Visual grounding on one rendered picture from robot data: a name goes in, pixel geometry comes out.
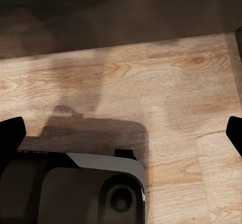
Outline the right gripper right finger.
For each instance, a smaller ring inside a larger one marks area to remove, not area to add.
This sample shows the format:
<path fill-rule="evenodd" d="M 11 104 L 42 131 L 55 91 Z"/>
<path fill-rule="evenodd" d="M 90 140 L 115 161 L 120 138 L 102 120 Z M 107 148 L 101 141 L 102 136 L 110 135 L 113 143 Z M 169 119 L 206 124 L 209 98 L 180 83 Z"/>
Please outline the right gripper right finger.
<path fill-rule="evenodd" d="M 229 118 L 226 135 L 242 157 L 242 118 L 235 116 Z"/>

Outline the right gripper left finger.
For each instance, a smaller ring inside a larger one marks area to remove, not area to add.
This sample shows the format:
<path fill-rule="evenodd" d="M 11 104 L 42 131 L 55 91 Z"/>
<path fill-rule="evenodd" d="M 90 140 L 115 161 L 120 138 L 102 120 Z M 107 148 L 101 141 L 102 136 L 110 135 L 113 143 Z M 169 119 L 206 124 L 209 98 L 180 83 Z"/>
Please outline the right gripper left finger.
<path fill-rule="evenodd" d="M 0 176 L 26 136 L 21 116 L 0 122 Z"/>

